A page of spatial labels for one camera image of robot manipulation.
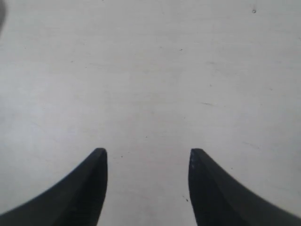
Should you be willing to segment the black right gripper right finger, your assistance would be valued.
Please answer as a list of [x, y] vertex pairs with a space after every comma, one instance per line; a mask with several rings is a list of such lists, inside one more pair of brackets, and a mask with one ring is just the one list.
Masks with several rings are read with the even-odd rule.
[[300, 217], [239, 183], [204, 150], [190, 152], [188, 186], [198, 226], [299, 226]]

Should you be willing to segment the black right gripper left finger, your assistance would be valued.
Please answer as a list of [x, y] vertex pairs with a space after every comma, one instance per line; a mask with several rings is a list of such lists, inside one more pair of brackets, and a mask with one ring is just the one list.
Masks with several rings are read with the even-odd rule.
[[95, 149], [61, 181], [0, 216], [2, 226], [95, 226], [108, 184], [107, 152]]

